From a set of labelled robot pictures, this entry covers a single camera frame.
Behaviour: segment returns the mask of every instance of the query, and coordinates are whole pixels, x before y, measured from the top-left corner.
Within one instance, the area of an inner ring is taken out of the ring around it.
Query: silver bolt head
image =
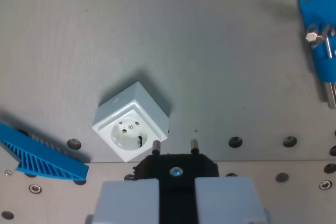
[[[29,186],[29,191],[33,194],[39,194],[42,188],[39,185],[33,184]]]
[[[12,171],[11,171],[11,170],[6,170],[6,171],[5,171],[5,174],[6,174],[7,176],[11,176],[11,175],[12,175]]]
[[[318,34],[314,31],[306,33],[306,41],[308,42],[315,42],[318,37]]]
[[[331,182],[329,180],[322,181],[320,183],[320,189],[321,190],[328,190],[331,187]]]

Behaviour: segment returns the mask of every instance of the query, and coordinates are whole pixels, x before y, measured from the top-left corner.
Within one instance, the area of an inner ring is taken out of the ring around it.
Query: metal pin
[[[329,37],[325,38],[324,44],[326,46],[326,51],[327,51],[328,58],[331,59],[332,58],[332,51],[331,51],[331,47],[330,47]],[[324,85],[324,88],[326,90],[325,92],[327,94],[327,100],[328,100],[329,108],[336,109],[336,89],[335,89],[334,83],[324,82],[323,85]]]
[[[322,42],[324,42],[325,39],[327,39],[328,37],[328,32],[330,30],[330,25],[326,25],[321,33],[321,35],[318,35],[315,42],[317,44],[321,44]]]
[[[200,150],[198,149],[198,142],[196,139],[192,139],[190,145],[192,154],[198,154],[200,152]]]
[[[160,154],[160,150],[161,150],[161,142],[159,140],[155,140],[153,142],[152,154],[153,155],[159,155]]]

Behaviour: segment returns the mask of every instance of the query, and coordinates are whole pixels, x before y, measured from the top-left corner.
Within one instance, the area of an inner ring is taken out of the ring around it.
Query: electrical socket
[[[92,128],[125,161],[150,149],[168,134],[168,116],[140,82],[97,109]]]

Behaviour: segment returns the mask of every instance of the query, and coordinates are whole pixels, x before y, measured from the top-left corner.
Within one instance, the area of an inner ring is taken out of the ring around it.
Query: metal rod
[[[161,142],[159,140],[155,140],[153,142],[152,154],[153,155],[159,155],[160,154],[160,150],[161,150]]]
[[[192,154],[198,154],[200,152],[200,150],[198,149],[198,142],[197,142],[196,139],[191,140],[190,146],[191,146],[191,153]]]
[[[329,37],[326,36],[324,40],[324,45],[326,46],[326,51],[328,58],[332,58],[332,50],[330,47]],[[325,82],[324,83],[325,92],[327,93],[328,105],[331,109],[336,109],[336,89],[334,83]]]

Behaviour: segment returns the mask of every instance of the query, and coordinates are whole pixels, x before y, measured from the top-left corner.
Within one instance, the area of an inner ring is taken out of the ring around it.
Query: blue key holder
[[[336,0],[299,0],[304,26],[316,24],[336,27]],[[336,36],[329,37],[332,52],[336,49]],[[317,74],[323,82],[336,82],[336,57],[329,58],[324,44],[312,48]]]
[[[0,141],[21,159],[16,168],[20,172],[49,178],[86,180],[89,166],[1,123]]]

